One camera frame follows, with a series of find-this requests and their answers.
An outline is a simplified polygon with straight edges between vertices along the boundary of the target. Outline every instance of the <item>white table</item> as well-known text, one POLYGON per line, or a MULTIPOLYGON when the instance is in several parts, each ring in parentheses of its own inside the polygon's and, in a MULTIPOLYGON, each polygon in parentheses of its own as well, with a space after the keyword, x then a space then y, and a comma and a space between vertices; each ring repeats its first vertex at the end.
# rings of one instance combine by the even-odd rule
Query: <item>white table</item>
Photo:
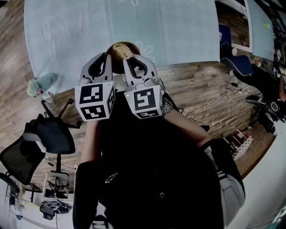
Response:
POLYGON ((113 43, 136 44, 157 67, 219 61, 214 0, 25 0, 25 38, 36 78, 74 88, 82 67, 113 43))

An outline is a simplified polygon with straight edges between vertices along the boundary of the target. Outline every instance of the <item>white wall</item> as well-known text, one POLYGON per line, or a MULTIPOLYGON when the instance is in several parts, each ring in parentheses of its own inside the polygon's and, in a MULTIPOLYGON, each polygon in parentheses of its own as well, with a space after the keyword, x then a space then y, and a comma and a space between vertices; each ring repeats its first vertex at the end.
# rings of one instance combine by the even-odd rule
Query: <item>white wall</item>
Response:
POLYGON ((279 122, 275 127, 277 137, 272 146, 243 180, 245 204, 228 229, 245 229, 277 211, 286 197, 286 125, 279 122))

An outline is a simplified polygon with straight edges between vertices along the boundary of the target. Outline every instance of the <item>floor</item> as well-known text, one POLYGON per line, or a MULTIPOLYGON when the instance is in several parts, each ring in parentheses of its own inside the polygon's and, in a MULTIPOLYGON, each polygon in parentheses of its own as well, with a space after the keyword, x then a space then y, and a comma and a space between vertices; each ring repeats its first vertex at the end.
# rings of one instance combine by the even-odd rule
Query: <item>floor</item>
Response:
MULTIPOLYGON (((30 98, 26 93, 28 82, 33 78, 33 72, 25 44, 23 11, 24 0, 10 0, 5 9, 0 11, 0 151, 21 136, 26 122, 44 112, 40 101, 30 98)), ((257 64, 261 61, 259 57, 246 54, 253 63, 257 64)), ((208 98, 208 102, 215 103, 190 116, 198 122, 210 125, 209 134, 214 138, 221 134, 224 136, 233 134, 236 128, 244 129, 253 121, 252 105, 244 101, 248 95, 237 91, 232 93, 231 90, 226 89, 225 80, 237 82, 242 88, 246 88, 246 85, 228 73, 229 69, 218 62, 180 64, 158 71, 174 102, 178 107, 185 109, 185 116, 206 106, 208 98)), ((249 92, 259 93, 253 87, 249 92)), ((49 104, 51 111, 58 114, 69 98, 74 98, 74 90, 55 96, 53 103, 49 104)), ((68 107, 62 118, 71 124, 76 124, 80 120, 74 105, 68 107)), ((73 168, 79 163, 84 143, 85 127, 83 123, 79 130, 70 130, 76 153, 62 156, 62 165, 69 167, 62 166, 62 171, 70 174, 71 187, 73 187, 75 172, 73 168)), ((46 157, 56 160, 53 154, 46 157)), ((53 169, 43 160, 36 169, 32 182, 42 188, 45 173, 53 169)), ((0 165, 0 171, 6 170, 0 165)))
POLYGON ((244 179, 260 162, 276 139, 275 135, 267 133, 264 127, 258 122, 245 133, 252 137, 253 142, 245 154, 236 160, 236 165, 242 179, 244 179))

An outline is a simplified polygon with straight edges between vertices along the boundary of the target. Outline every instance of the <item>fiducial marker cube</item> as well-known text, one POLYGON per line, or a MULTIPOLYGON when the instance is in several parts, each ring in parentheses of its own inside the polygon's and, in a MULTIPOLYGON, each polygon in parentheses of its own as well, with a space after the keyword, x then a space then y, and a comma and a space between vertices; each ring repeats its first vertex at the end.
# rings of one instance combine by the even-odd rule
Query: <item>fiducial marker cube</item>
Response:
POLYGON ((75 87, 76 108, 84 121, 108 119, 115 101, 113 81, 75 87))
POLYGON ((139 119, 162 115, 162 92, 160 85, 124 93, 132 113, 139 119))

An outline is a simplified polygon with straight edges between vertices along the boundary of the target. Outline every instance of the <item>person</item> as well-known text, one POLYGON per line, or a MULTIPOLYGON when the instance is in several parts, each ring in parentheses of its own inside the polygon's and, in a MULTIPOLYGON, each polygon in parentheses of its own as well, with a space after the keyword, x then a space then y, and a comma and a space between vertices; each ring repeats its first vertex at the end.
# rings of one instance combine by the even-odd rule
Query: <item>person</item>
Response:
POLYGON ((278 82, 273 79, 268 72, 263 71, 257 65, 252 64, 252 68, 253 73, 248 76, 240 75, 237 71, 233 71, 233 74, 240 81, 250 86, 256 87, 265 97, 267 97, 267 99, 277 100, 280 96, 277 87, 278 82))
POLYGON ((224 228, 244 204, 225 141, 211 139, 163 97, 163 117, 137 118, 120 92, 109 119, 87 122, 75 229, 90 228, 98 202, 115 229, 224 228))

